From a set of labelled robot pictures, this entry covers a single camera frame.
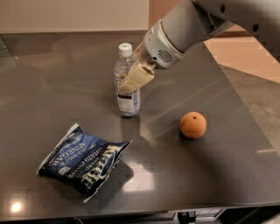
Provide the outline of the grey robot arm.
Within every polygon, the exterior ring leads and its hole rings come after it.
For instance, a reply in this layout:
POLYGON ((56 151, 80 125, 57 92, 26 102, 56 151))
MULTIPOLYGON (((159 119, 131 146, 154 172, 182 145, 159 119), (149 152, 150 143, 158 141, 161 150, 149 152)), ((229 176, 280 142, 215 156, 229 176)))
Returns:
POLYGON ((280 0, 180 0, 144 35, 120 89, 133 92, 182 60, 188 48, 239 25, 280 60, 280 0))

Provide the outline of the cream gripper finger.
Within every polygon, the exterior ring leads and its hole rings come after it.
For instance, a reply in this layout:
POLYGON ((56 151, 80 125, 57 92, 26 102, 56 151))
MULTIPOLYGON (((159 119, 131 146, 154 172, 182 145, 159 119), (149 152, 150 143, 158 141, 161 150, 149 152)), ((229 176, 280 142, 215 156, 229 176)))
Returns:
POLYGON ((132 60, 133 61, 142 61, 142 55, 141 55, 142 45, 139 45, 132 54, 132 60))
POLYGON ((154 79, 154 66, 135 62, 127 76, 122 80, 120 90, 126 93, 134 92, 154 79))

